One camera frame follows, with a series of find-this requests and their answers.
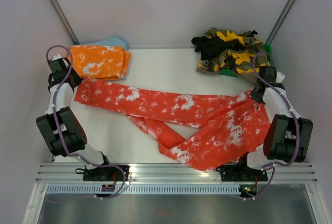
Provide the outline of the camouflage yellow green trousers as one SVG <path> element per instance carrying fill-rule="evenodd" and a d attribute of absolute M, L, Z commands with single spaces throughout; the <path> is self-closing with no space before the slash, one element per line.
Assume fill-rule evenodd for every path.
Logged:
<path fill-rule="evenodd" d="M 257 31 L 237 34 L 232 30 L 212 28 L 191 43 L 200 54 L 196 71 L 203 74 L 229 75 L 254 84 L 254 72 L 270 66 L 271 60 L 264 43 L 257 39 Z"/>

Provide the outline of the red white tie-dye trousers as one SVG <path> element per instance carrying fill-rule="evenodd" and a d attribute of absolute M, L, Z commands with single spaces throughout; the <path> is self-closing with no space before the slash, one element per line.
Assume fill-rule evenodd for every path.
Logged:
<path fill-rule="evenodd" d="M 157 142 L 161 154 L 200 171 L 255 151 L 270 127 L 265 107 L 249 92 L 177 94 L 85 79 L 74 100 L 126 115 Z"/>

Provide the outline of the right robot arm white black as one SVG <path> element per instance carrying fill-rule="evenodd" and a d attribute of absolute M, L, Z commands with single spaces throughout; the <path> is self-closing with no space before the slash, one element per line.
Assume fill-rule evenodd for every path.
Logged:
<path fill-rule="evenodd" d="M 256 75 L 250 96 L 264 104 L 270 126 L 262 148 L 239 159 L 236 173 L 241 180 L 253 177 L 255 169 L 266 171 L 276 165 L 304 162 L 313 130 L 313 122 L 303 118 L 289 102 L 275 67 L 261 67 Z"/>

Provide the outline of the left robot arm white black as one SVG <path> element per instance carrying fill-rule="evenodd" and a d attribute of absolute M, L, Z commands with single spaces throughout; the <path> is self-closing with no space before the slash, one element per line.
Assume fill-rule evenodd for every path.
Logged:
<path fill-rule="evenodd" d="M 109 180 L 113 168 L 106 164 L 106 156 L 88 144 L 87 136 L 70 108 L 75 88 L 82 78 L 72 69 L 67 58 L 48 62 L 50 103 L 45 114 L 36 119 L 37 127 L 53 156 L 74 158 L 102 181 Z"/>

